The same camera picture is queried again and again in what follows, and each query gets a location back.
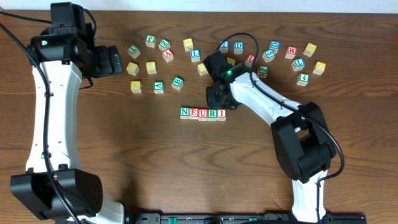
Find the red I wooden block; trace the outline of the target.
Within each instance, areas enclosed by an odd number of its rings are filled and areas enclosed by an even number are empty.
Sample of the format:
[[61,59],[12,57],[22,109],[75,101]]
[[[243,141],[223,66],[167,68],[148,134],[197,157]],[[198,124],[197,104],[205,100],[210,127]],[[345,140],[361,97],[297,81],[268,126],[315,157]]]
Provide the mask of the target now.
[[218,121],[226,121],[227,112],[225,109],[217,109],[216,112],[217,112],[216,118]]

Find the green R wooden block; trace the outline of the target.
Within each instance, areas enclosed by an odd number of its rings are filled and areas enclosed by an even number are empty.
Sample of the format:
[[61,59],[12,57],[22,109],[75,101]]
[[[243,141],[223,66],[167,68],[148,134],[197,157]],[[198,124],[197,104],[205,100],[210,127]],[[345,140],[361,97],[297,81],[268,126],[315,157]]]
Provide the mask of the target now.
[[217,110],[209,109],[207,120],[208,121],[216,121],[217,120]]

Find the red E wooden block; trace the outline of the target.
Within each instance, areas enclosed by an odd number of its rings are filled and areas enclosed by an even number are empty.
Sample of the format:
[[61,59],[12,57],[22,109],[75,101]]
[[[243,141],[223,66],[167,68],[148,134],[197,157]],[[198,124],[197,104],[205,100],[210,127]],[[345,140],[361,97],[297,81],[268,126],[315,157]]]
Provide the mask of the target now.
[[198,119],[198,108],[189,108],[189,119]]

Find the green N wooden block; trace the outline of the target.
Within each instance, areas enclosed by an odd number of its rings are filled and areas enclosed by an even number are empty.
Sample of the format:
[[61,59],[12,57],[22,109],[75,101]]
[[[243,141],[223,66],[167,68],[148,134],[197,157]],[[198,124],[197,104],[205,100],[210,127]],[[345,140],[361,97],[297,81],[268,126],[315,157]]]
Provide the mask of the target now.
[[179,115],[180,119],[189,119],[189,107],[180,107]]

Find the yellow S wooden block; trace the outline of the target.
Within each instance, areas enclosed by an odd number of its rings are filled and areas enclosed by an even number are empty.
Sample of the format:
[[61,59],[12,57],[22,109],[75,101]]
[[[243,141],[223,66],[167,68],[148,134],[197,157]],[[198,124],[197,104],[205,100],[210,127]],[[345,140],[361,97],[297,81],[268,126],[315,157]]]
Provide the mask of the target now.
[[146,63],[147,73],[149,75],[157,73],[156,63],[154,61],[150,61]]

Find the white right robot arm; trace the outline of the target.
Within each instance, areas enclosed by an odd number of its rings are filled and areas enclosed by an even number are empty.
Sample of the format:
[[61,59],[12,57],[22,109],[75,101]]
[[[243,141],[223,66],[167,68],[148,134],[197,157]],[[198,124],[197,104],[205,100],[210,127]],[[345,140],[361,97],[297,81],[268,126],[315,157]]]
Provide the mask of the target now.
[[233,109],[244,104],[271,127],[278,163],[292,179],[295,219],[319,222],[326,215],[323,182],[337,152],[319,106],[283,97],[245,64],[207,62],[205,68],[214,82],[206,89],[208,106]]

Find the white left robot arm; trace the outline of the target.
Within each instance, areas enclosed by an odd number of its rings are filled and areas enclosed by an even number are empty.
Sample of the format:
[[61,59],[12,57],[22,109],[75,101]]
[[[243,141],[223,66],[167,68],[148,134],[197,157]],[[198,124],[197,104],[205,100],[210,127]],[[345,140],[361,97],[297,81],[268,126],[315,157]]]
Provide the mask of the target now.
[[11,177],[12,194],[40,220],[129,223],[125,206],[105,197],[100,178],[82,170],[76,133],[80,85],[121,73],[118,48],[75,32],[36,36],[24,50],[36,89],[34,138],[25,173]]

